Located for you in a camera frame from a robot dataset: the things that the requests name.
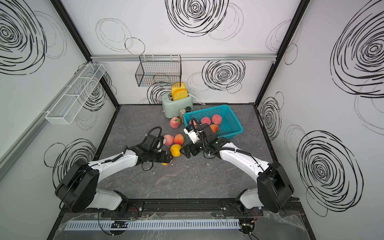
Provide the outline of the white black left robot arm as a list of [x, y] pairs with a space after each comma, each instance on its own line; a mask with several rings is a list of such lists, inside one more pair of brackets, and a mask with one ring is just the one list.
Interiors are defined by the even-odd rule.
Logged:
[[138, 147], [125, 149], [122, 153], [93, 162], [75, 162], [56, 187], [55, 195], [73, 213], [86, 209], [105, 209], [126, 212], [127, 198], [118, 191], [98, 189], [105, 178], [124, 169], [144, 162], [169, 164], [173, 160], [164, 150], [144, 151]]

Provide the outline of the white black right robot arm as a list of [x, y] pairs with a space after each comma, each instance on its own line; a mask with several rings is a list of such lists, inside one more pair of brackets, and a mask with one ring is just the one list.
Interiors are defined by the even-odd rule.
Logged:
[[246, 209], [265, 207], [278, 213], [295, 191], [280, 163], [257, 159], [226, 138], [209, 137], [191, 141], [181, 149], [181, 154], [188, 159], [199, 153], [209, 159], [218, 158], [233, 164], [256, 182], [255, 189], [245, 190], [239, 196], [241, 205]]

